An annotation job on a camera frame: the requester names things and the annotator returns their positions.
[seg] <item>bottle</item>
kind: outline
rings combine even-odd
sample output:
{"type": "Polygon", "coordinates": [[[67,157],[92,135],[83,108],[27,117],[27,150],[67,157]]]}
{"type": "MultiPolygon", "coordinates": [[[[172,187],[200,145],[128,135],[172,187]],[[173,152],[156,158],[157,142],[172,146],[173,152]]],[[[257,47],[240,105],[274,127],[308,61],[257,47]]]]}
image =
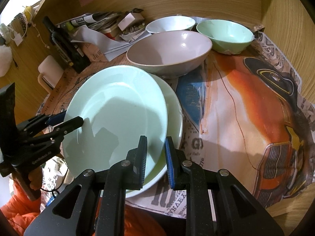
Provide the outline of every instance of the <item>bottle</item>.
{"type": "Polygon", "coordinates": [[[83,51],[71,42],[71,37],[66,31],[55,27],[47,16],[43,18],[43,24],[50,32],[50,42],[58,50],[63,60],[78,74],[91,64],[90,59],[83,51]]]}

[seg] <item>plate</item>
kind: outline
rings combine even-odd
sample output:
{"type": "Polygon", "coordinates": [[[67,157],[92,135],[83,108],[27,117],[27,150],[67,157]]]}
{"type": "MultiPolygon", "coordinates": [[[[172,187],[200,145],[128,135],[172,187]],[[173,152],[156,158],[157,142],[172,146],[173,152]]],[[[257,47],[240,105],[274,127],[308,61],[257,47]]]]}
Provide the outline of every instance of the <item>plate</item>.
{"type": "Polygon", "coordinates": [[[65,135],[64,156],[74,177],[85,169],[109,169],[137,148],[147,136],[145,175],[158,162],[167,132],[167,108],[156,81],[133,66],[106,68],[88,79],[74,95],[65,121],[84,119],[81,128],[65,135]]]}
{"type": "MultiPolygon", "coordinates": [[[[167,126],[167,135],[171,136],[174,142],[175,148],[179,148],[182,140],[183,133],[183,112],[181,104],[178,101],[178,98],[173,91],[173,89],[161,78],[151,75],[153,79],[160,86],[167,106],[168,112],[168,126],[167,126]]],[[[161,153],[160,159],[155,165],[154,169],[144,180],[143,188],[139,191],[126,191],[126,198],[130,198],[136,196],[145,190],[149,189],[153,186],[157,181],[161,179],[161,177],[166,173],[166,160],[165,160],[165,152],[164,150],[161,153]]]]}

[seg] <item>small white box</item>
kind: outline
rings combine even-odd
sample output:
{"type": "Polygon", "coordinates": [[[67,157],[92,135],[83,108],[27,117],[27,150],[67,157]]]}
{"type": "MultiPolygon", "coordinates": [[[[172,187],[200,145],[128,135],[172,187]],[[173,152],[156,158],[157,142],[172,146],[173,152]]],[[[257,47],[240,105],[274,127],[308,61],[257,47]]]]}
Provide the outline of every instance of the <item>small white box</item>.
{"type": "Polygon", "coordinates": [[[122,21],[118,23],[120,30],[124,31],[127,27],[130,27],[137,22],[144,20],[140,13],[129,13],[122,21]]]}

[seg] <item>light green bowl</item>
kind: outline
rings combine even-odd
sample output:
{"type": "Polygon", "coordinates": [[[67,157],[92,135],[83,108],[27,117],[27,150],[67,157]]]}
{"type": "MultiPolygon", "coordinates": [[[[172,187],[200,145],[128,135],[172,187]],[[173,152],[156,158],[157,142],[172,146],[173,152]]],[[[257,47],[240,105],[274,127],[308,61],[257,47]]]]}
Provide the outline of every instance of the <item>light green bowl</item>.
{"type": "Polygon", "coordinates": [[[246,27],[228,20],[210,19],[200,22],[197,31],[209,37],[212,49],[223,54],[239,54],[254,40],[246,27]]]}

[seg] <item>black string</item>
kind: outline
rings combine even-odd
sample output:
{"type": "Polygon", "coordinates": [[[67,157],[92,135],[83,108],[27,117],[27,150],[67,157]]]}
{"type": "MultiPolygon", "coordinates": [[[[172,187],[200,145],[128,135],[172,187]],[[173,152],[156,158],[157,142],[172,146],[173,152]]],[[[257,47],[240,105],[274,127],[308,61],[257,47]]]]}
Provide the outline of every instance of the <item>black string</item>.
{"type": "Polygon", "coordinates": [[[54,188],[54,189],[52,189],[51,191],[45,190],[45,189],[43,189],[43,188],[41,188],[41,190],[43,190],[44,192],[47,192],[47,193],[51,193],[51,194],[53,195],[53,198],[56,199],[56,196],[55,196],[55,193],[54,193],[54,192],[56,192],[58,195],[60,194],[60,192],[59,192],[58,190],[59,190],[59,188],[63,185],[63,183],[64,183],[64,181],[65,181],[65,179],[66,179],[66,175],[68,174],[68,171],[69,171],[69,168],[67,169],[67,172],[66,172],[65,176],[63,177],[62,182],[61,182],[61,184],[59,185],[59,187],[54,188]]]}

